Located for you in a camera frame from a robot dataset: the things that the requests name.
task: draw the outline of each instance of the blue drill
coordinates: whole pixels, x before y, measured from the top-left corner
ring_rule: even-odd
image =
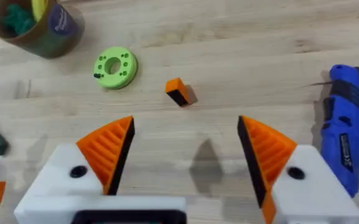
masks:
[[[324,100],[322,156],[347,192],[359,191],[359,68],[334,65]]]

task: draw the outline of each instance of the green disc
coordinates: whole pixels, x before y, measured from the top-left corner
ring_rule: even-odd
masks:
[[[111,47],[97,58],[93,67],[93,76],[98,83],[111,89],[120,89],[128,85],[136,75],[138,63],[135,56],[124,47]]]

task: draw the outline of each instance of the black screw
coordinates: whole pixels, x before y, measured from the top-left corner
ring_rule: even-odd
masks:
[[[71,178],[80,178],[84,176],[88,172],[88,169],[86,166],[80,165],[72,168],[72,171],[70,171],[70,177]]]
[[[302,169],[298,167],[290,167],[287,170],[287,173],[290,175],[290,177],[296,179],[296,180],[303,180],[305,179],[305,173],[302,171]]]

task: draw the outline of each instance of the wooden table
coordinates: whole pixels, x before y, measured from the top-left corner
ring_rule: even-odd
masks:
[[[119,194],[187,198],[190,223],[262,223],[236,132],[246,114],[320,148],[322,98],[336,63],[359,66],[359,0],[66,0],[85,21],[80,44],[45,60],[0,40],[0,223],[56,145],[132,114],[136,135]],[[139,60],[126,88],[92,77],[104,49]],[[180,77],[198,102],[179,108]],[[359,205],[359,194],[355,198]]]

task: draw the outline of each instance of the small orange block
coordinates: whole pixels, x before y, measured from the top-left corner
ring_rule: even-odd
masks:
[[[186,87],[180,78],[169,80],[166,83],[166,93],[179,105],[186,106],[190,103]]]

